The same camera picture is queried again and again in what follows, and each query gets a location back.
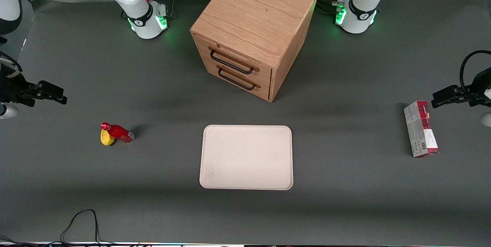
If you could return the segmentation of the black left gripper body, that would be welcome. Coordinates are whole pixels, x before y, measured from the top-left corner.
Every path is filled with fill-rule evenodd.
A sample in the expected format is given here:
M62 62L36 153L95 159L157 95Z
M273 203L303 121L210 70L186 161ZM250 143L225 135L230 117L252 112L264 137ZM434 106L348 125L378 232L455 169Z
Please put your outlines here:
M477 105L483 105L485 107L491 107L490 97L490 85L491 85L491 69L487 68L482 72L479 72L473 79L472 83L465 88L468 91L469 105L475 107Z

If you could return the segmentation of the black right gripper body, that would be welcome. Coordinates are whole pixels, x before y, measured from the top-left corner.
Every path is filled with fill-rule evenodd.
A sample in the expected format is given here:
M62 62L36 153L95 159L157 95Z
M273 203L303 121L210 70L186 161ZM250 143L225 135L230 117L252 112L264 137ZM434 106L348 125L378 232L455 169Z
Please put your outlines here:
M1 62L0 101L34 107L35 99L32 95L35 94L35 84L25 79L16 60L10 62Z

